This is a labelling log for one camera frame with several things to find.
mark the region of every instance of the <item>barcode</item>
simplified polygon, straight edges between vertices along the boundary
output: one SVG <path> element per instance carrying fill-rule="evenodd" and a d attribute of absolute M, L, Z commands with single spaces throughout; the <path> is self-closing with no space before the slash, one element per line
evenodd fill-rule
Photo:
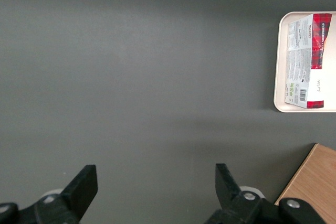
<path fill-rule="evenodd" d="M 307 94 L 306 89 L 300 89 L 300 101 L 302 102 L 306 101 L 306 94 Z"/>

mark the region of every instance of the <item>white tray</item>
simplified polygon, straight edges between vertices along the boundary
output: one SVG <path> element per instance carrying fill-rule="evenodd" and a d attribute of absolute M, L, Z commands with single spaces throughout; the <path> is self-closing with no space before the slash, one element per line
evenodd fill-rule
<path fill-rule="evenodd" d="M 321 90 L 324 94 L 324 108 L 304 109 L 285 103 L 288 24 L 313 13 L 332 14 L 322 62 L 324 77 L 321 81 Z M 336 112 L 336 12 L 292 12 L 282 18 L 279 24 L 274 105 L 281 112 Z"/>

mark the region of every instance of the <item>red and white box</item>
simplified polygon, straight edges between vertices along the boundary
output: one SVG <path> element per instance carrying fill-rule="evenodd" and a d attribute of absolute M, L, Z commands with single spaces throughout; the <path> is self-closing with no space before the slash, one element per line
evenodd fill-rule
<path fill-rule="evenodd" d="M 285 102 L 324 107 L 322 59 L 331 13 L 314 13 L 288 24 Z"/>

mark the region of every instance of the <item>screw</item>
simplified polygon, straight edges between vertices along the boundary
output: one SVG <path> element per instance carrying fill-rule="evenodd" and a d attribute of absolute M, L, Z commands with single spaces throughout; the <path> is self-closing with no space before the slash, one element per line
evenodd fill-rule
<path fill-rule="evenodd" d="M 55 198 L 54 198 L 53 196 L 49 195 L 48 197 L 46 197 L 46 198 L 43 200 L 43 203 L 44 203 L 44 204 L 51 203 L 51 202 L 54 201 L 54 199 L 55 199 Z"/>
<path fill-rule="evenodd" d="M 3 212 L 7 211 L 9 209 L 9 205 L 5 205 L 3 207 L 0 207 L 0 214 L 2 214 Z"/>
<path fill-rule="evenodd" d="M 256 196 L 252 193 L 244 193 L 244 198 L 247 200 L 255 200 Z"/>
<path fill-rule="evenodd" d="M 292 208 L 300 208 L 300 204 L 292 199 L 287 200 L 287 205 L 292 207 Z"/>

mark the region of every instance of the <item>wooden surface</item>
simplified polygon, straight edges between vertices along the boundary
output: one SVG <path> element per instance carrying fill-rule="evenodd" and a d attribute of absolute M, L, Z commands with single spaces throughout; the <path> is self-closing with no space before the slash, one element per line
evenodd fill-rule
<path fill-rule="evenodd" d="M 336 223 L 336 151 L 316 144 L 278 198 L 308 202 L 325 220 Z"/>

